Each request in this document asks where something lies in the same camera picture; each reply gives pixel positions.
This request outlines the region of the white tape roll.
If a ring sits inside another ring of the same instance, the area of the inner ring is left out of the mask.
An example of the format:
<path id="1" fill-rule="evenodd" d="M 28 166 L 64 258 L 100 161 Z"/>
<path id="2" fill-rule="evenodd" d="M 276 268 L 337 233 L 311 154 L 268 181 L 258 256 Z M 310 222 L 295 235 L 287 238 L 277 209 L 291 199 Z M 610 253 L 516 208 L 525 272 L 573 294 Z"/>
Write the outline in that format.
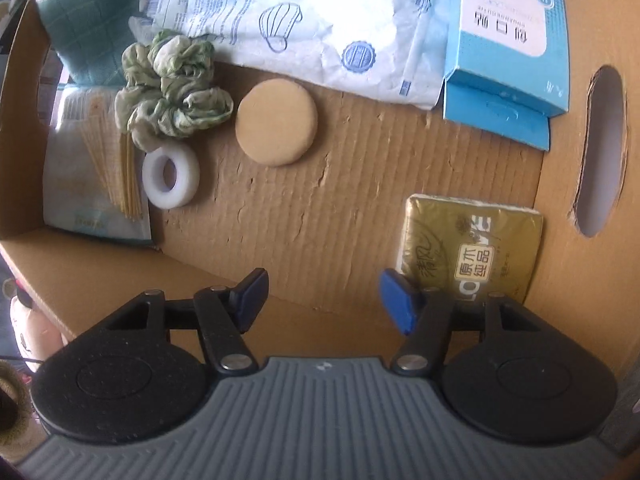
<path id="1" fill-rule="evenodd" d="M 200 185 L 198 158 L 184 143 L 164 143 L 143 157 L 142 184 L 146 197 L 156 208 L 186 206 Z"/>

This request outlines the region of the teal checked cloth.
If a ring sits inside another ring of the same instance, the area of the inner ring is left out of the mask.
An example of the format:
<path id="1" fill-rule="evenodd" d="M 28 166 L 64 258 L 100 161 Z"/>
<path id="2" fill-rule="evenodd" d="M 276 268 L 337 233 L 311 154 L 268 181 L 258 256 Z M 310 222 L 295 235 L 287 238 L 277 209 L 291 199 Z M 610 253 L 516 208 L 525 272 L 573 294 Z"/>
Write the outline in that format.
<path id="1" fill-rule="evenodd" d="M 122 87 L 122 52 L 134 43 L 128 21 L 139 0 L 36 0 L 51 47 L 76 84 Z"/>

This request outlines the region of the blue bandage box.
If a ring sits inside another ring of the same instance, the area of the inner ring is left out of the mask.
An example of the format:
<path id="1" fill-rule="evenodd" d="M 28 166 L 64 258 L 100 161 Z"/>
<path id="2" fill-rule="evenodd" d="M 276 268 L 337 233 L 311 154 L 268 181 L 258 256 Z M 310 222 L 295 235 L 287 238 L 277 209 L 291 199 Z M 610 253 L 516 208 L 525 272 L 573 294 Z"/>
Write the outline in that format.
<path id="1" fill-rule="evenodd" d="M 445 119 L 545 152 L 569 108 L 564 0 L 451 0 Z"/>

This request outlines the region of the cardboard box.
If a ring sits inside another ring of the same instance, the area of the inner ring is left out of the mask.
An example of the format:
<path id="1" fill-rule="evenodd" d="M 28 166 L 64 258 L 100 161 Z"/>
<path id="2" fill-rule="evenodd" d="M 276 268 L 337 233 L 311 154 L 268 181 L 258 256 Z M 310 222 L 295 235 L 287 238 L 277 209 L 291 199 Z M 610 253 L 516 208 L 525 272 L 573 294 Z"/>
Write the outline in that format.
<path id="1" fill-rule="evenodd" d="M 317 87 L 319 134 L 300 162 L 255 164 L 232 125 L 198 136 L 198 195 L 153 210 L 154 246 L 132 247 L 43 222 L 49 38 L 29 2 L 1 93 L 2 255 L 67 337 L 144 290 L 186 298 L 261 266 L 270 298 L 246 336 L 255 356 L 391 356 L 401 338 L 378 276 L 395 263 L 406 198 L 532 207 L 544 239 L 527 307 L 624 374 L 639 354 L 639 0 L 565 5 L 570 111 L 553 119 L 548 153 Z"/>

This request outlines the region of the plush doll black hair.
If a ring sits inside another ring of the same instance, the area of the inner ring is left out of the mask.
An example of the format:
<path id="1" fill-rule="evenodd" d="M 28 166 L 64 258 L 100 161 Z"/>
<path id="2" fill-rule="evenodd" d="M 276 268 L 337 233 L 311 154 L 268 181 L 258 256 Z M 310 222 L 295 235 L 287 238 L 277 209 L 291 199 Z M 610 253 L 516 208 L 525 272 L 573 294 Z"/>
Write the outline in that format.
<path id="1" fill-rule="evenodd" d="M 68 341 L 15 278 L 5 280 L 2 292 L 10 302 L 10 319 L 23 362 L 35 373 Z"/>

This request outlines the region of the green fabric scrunchie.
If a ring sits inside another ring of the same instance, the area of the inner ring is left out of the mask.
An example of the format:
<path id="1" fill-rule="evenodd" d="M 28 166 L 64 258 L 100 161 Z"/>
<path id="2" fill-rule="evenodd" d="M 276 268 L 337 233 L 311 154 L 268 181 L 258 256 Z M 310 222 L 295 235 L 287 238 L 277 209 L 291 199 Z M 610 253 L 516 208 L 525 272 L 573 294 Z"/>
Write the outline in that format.
<path id="1" fill-rule="evenodd" d="M 115 96 L 115 124 L 151 153 L 231 118 L 234 102 L 215 84 L 215 47 L 207 39 L 161 30 L 122 52 L 126 86 Z"/>

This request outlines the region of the beige round powder puff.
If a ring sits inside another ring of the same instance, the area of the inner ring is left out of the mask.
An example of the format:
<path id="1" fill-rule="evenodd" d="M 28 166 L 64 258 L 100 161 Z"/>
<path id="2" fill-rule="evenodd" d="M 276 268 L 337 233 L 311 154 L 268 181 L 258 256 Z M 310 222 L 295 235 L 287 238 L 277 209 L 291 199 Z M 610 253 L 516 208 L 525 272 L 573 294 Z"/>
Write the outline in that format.
<path id="1" fill-rule="evenodd" d="M 240 148 L 254 162 L 280 167 L 297 162 L 314 143 L 318 110 L 311 94 L 292 80 L 256 84 L 235 118 Z"/>

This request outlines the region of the surgical mask plastic bag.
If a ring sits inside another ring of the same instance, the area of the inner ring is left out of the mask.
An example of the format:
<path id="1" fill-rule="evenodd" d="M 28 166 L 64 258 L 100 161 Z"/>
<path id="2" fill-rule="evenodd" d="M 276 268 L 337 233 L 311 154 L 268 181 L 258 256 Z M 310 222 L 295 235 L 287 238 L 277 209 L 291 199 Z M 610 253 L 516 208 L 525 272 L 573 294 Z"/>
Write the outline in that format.
<path id="1" fill-rule="evenodd" d="M 218 60 L 430 110 L 444 79 L 450 0 L 139 0 L 129 20 L 210 40 Z"/>

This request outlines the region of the gold tissue pack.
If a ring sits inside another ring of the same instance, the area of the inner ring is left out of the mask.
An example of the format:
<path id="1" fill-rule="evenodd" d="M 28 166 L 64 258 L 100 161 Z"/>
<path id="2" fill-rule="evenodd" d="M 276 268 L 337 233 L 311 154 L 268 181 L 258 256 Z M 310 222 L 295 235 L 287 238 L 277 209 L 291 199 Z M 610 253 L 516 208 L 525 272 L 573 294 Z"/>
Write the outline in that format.
<path id="1" fill-rule="evenodd" d="M 413 194 L 405 203 L 396 271 L 477 304 L 500 292 L 523 301 L 544 234 L 544 216 L 512 205 Z"/>

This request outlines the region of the cotton swab packet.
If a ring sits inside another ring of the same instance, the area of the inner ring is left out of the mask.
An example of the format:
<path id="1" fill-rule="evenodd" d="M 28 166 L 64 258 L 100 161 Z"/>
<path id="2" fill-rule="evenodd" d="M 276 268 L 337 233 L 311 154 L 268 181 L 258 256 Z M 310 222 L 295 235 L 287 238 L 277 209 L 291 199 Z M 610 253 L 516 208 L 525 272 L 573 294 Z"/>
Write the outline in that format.
<path id="1" fill-rule="evenodd" d="M 110 87 L 58 87 L 43 166 L 43 220 L 67 232 L 149 246 L 140 156 L 115 124 L 116 93 Z"/>

